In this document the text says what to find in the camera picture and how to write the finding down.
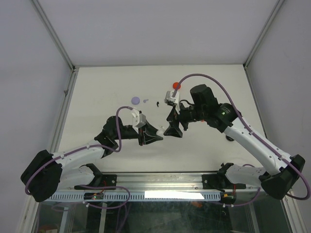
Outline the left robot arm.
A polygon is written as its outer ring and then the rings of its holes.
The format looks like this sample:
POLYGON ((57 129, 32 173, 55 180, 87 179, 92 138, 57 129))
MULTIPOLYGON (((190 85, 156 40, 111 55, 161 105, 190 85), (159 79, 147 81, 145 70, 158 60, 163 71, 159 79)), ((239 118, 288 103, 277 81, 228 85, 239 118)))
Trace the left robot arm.
POLYGON ((70 187, 98 188, 103 184, 103 175, 95 162, 117 151, 123 140, 136 139, 140 146, 163 140, 147 120, 134 122, 134 126, 123 125, 120 117, 111 116, 102 131, 83 146, 67 152, 38 152, 20 177, 26 194, 43 202, 56 191, 70 187))

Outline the white earbud charging case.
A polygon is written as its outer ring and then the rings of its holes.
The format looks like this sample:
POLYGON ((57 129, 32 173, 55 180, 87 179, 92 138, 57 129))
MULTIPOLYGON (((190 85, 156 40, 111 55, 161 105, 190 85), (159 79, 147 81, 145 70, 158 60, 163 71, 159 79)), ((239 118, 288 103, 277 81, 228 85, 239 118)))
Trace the white earbud charging case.
POLYGON ((157 134, 158 136, 164 136, 164 130, 158 130, 158 131, 156 132, 156 134, 157 134))

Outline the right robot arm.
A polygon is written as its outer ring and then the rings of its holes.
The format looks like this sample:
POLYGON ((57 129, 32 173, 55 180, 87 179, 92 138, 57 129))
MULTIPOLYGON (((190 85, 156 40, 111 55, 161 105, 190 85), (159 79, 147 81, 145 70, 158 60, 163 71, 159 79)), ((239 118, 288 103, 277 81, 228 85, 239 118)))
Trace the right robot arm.
POLYGON ((218 103, 211 88, 205 84, 193 87, 190 95, 193 104, 185 107, 179 99, 179 92, 167 91, 164 101, 172 106, 172 110, 167 117, 169 126, 164 135, 181 138, 189 123, 205 121, 208 126, 238 142, 261 164, 261 167, 234 163, 222 165, 217 176, 219 186, 228 188, 234 183, 243 183, 261 187, 274 199, 283 199, 299 179, 304 158, 278 149, 239 117, 231 104, 218 103))

